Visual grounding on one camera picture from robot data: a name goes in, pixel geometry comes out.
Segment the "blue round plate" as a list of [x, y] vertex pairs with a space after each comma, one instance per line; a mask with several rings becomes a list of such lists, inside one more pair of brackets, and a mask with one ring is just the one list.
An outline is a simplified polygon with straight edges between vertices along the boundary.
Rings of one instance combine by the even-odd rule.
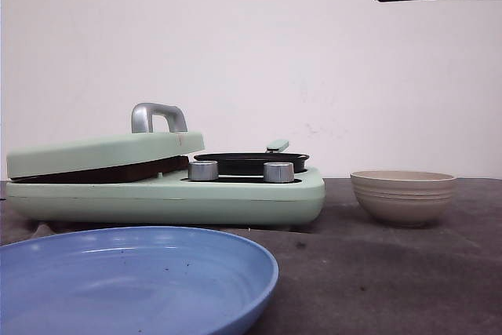
[[200, 228], [107, 228], [1, 248], [4, 334], [242, 334], [278, 282], [263, 246]]

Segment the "white bread slice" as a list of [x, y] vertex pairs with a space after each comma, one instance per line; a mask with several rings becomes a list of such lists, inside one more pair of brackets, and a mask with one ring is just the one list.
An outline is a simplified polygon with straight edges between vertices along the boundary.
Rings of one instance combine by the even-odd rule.
[[150, 162], [124, 166], [88, 169], [66, 173], [39, 174], [15, 177], [11, 181], [21, 184], [116, 184], [129, 183], [157, 177], [159, 173], [170, 173], [188, 167], [189, 158], [178, 155]]

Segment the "breakfast maker hinged lid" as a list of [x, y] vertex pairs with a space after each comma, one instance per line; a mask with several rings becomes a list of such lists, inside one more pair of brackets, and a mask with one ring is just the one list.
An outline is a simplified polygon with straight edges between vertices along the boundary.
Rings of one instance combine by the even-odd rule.
[[137, 104], [131, 127], [127, 134], [11, 151], [6, 157], [8, 178], [124, 166], [204, 149], [202, 134], [187, 129], [176, 106]]

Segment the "small black frying pan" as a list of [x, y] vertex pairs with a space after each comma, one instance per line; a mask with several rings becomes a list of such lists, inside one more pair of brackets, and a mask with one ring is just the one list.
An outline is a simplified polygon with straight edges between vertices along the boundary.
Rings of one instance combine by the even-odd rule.
[[286, 139], [273, 140], [266, 146], [265, 152], [228, 152], [196, 155], [196, 161], [216, 161], [220, 175], [262, 176], [264, 164], [268, 162], [291, 162], [294, 173], [306, 170], [305, 162], [309, 155], [286, 153], [289, 146]]

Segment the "silver control knob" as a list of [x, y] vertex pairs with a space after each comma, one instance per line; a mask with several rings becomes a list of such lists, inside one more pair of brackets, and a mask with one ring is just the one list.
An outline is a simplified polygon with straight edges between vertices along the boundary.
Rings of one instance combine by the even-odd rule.
[[187, 178], [190, 181], [215, 181], [219, 178], [218, 162], [212, 160], [191, 161], [188, 164]]
[[294, 164], [292, 162], [265, 162], [264, 182], [286, 184], [294, 182]]

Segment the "right silver control knob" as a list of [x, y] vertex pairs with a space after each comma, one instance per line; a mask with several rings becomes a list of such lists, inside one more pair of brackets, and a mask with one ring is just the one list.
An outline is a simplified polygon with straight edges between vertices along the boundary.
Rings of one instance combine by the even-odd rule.
[[294, 164], [292, 162], [265, 162], [264, 182], [286, 184], [294, 182]]

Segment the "left silver control knob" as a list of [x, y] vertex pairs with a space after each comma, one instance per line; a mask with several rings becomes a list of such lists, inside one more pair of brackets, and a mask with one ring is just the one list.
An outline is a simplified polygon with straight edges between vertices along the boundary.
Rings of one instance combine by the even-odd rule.
[[215, 181], [219, 178], [218, 162], [212, 160], [191, 161], [188, 164], [187, 178], [190, 181]]

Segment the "mint green breakfast maker base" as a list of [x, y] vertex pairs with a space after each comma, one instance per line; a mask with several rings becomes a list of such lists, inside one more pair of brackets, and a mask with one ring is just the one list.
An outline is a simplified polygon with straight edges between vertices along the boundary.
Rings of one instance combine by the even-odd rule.
[[5, 188], [11, 209], [34, 220], [122, 224], [306, 224], [320, 214], [325, 195], [313, 167], [284, 184], [262, 177], [194, 182], [181, 170], [132, 183], [9, 182]]

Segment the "beige ribbed bowl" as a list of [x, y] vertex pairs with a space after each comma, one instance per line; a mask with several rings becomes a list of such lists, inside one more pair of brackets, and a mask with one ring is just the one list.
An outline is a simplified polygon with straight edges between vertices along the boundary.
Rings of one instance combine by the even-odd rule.
[[456, 177], [444, 173], [370, 170], [351, 174], [359, 205], [374, 219], [416, 228], [451, 205]]

